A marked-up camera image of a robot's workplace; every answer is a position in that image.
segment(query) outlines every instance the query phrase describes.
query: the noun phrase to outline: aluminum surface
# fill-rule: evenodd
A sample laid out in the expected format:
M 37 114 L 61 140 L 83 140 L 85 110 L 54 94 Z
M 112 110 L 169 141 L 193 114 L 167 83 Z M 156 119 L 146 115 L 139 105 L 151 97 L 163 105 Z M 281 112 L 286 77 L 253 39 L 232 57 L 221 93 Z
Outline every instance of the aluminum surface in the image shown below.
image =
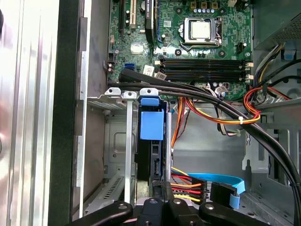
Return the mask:
M 0 225 L 47 225 L 59 1 L 0 6 Z
M 131 202 L 133 105 L 133 100 L 127 101 L 127 138 L 124 188 L 124 201 L 127 203 Z
M 171 181 L 171 125 L 172 125 L 172 114 L 166 113 L 166 157 L 165 157 L 165 181 Z

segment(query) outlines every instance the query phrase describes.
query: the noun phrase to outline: screw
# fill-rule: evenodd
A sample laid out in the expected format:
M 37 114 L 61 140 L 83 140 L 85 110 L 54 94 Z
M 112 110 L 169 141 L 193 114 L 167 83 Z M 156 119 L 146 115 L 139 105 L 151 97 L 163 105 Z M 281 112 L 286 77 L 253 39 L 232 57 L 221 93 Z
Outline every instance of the screw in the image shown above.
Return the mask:
M 158 203 L 158 202 L 157 202 L 156 200 L 151 200 L 150 203 L 151 203 L 151 204 L 156 204 L 156 203 Z
M 118 209 L 120 209 L 120 210 L 125 210 L 127 208 L 127 206 L 125 206 L 125 205 L 123 205 L 123 204 L 121 204 L 119 207 L 118 207 Z
M 214 206 L 211 204 L 206 204 L 205 207 L 206 207 L 206 209 L 214 210 Z
M 180 203 L 181 203 L 181 200 L 179 200 L 179 199 L 174 199 L 174 203 L 175 203 L 175 204 L 180 204 Z

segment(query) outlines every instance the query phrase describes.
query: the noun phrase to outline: pci express slot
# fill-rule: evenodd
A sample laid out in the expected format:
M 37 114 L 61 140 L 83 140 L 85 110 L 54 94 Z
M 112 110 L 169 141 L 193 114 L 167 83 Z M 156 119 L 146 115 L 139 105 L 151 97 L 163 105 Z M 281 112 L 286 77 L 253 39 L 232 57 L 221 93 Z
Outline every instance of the pci express slot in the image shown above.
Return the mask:
M 131 0 L 130 26 L 132 29 L 136 28 L 136 8 L 137 0 Z
M 243 81 L 245 61 L 209 59 L 163 59 L 160 72 L 170 81 Z
M 124 26 L 125 26 L 125 22 L 124 22 L 124 10 L 125 10 L 125 5 L 126 5 L 126 0 L 120 0 L 119 3 L 119 33 L 121 35 L 121 38 L 123 38 L 123 34 L 124 34 Z

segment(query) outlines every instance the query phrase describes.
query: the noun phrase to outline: blue tab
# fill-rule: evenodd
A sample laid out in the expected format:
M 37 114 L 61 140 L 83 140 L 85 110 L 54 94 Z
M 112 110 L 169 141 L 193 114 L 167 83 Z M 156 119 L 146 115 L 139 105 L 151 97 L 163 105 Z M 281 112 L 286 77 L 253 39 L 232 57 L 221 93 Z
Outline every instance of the blue tab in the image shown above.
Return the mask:
M 234 196 L 234 195 L 231 194 L 231 196 L 230 196 L 230 206 L 232 208 L 239 209 L 239 200 L 240 200 L 239 194 L 237 196 Z
M 142 97 L 140 104 L 142 106 L 159 106 L 158 97 Z
M 164 111 L 141 112 L 140 139 L 163 140 Z

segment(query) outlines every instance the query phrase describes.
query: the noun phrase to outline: pci slot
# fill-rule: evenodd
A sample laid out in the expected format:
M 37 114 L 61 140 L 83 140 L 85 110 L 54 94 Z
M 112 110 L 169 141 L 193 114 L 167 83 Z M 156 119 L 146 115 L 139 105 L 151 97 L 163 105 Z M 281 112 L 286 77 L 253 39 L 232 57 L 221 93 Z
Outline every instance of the pci slot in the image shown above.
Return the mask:
M 126 0 L 120 0 L 119 3 L 119 32 L 121 35 L 121 38 L 123 38 L 123 34 L 124 34 L 124 10 L 125 10 L 125 5 L 126 5 Z
M 136 9 L 137 0 L 131 0 L 130 26 L 132 29 L 136 29 Z

